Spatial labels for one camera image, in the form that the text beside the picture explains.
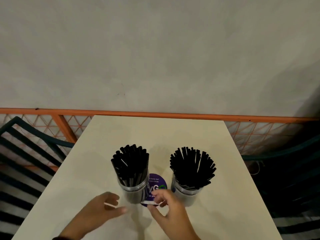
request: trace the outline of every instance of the bundle of black straws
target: bundle of black straws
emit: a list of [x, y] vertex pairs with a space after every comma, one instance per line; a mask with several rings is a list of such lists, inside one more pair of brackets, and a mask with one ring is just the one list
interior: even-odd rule
[[178, 148], [170, 157], [170, 168], [178, 184], [186, 190], [198, 190], [210, 184], [216, 170], [214, 161], [206, 152], [200, 154], [193, 147], [181, 149], [182, 153]]
[[142, 146], [134, 144], [121, 147], [111, 159], [120, 183], [126, 187], [134, 187], [142, 183], [148, 173], [149, 153]]

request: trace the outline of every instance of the round purple sticker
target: round purple sticker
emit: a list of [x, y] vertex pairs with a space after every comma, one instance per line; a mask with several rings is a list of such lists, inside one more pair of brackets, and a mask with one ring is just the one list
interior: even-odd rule
[[153, 204], [154, 206], [158, 206], [153, 199], [155, 196], [151, 194], [151, 191], [157, 189], [167, 189], [167, 184], [163, 177], [155, 173], [149, 173], [149, 195], [147, 198], [141, 203], [143, 206], [147, 206], [148, 204]]

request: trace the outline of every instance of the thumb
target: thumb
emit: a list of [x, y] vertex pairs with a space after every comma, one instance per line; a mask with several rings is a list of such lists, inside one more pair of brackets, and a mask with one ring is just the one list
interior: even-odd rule
[[125, 206], [122, 206], [122, 207], [114, 208], [112, 210], [108, 210], [107, 215], [109, 219], [112, 219], [125, 214], [127, 211], [128, 209]]
[[154, 205], [147, 205], [152, 217], [158, 222], [159, 226], [163, 229], [166, 223], [166, 217], [163, 216]]

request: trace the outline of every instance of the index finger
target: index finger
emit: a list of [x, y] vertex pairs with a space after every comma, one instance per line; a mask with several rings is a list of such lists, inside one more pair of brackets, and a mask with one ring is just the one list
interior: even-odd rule
[[104, 199], [113, 199], [113, 200], [118, 200], [120, 199], [119, 195], [111, 192], [104, 192], [100, 196], [104, 197]]
[[156, 189], [152, 191], [151, 194], [154, 196], [160, 196], [161, 198], [167, 201], [169, 206], [177, 202], [177, 198], [174, 196], [171, 190], [168, 189]]

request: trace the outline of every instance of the table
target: table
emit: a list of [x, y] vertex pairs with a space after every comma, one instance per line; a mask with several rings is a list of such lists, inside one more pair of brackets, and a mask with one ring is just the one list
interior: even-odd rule
[[[170, 154], [188, 146], [206, 151], [217, 170], [211, 184], [186, 210], [201, 239], [281, 239], [223, 121], [94, 116], [13, 240], [56, 237], [94, 196], [120, 195], [128, 214], [106, 222], [84, 239], [167, 239], [140, 204], [122, 196], [110, 159], [125, 145], [150, 153], [149, 172], [171, 185]], [[160, 209], [166, 214], [168, 208]]]

